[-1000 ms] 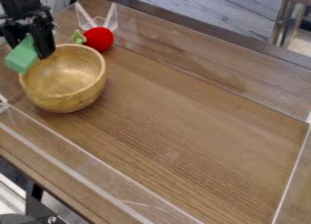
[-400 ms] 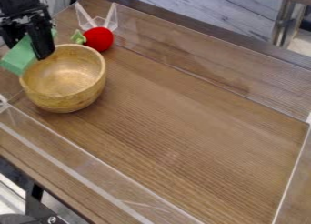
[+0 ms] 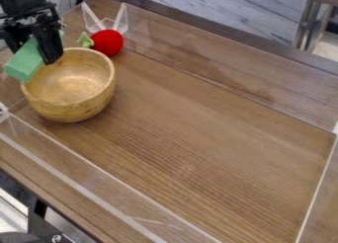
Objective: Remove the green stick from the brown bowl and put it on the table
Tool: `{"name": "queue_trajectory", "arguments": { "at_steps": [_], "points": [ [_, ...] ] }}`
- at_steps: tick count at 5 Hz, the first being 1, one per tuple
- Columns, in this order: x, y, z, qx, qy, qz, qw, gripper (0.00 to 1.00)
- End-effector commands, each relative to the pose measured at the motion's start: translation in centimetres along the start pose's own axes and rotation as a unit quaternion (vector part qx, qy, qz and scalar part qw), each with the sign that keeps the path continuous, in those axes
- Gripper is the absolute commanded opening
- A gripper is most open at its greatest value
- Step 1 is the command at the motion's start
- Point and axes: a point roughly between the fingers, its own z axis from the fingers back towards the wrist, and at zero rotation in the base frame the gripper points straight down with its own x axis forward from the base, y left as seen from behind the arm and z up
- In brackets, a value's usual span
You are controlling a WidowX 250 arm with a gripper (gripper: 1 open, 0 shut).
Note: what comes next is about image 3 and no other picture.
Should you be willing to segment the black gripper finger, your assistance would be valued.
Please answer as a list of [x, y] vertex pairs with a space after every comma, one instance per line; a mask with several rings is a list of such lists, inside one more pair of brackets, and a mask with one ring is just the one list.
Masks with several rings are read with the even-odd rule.
[[34, 36], [46, 65], [54, 64], [63, 55], [62, 30], [59, 28], [37, 26], [34, 28]]
[[30, 35], [23, 32], [7, 33], [4, 41], [14, 53], [19, 51], [25, 43], [29, 41]]

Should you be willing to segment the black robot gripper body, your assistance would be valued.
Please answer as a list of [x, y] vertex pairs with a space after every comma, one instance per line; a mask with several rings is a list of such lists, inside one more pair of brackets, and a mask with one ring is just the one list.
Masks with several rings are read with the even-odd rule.
[[55, 34], [62, 28], [57, 3], [50, 0], [0, 0], [0, 39], [25, 40]]

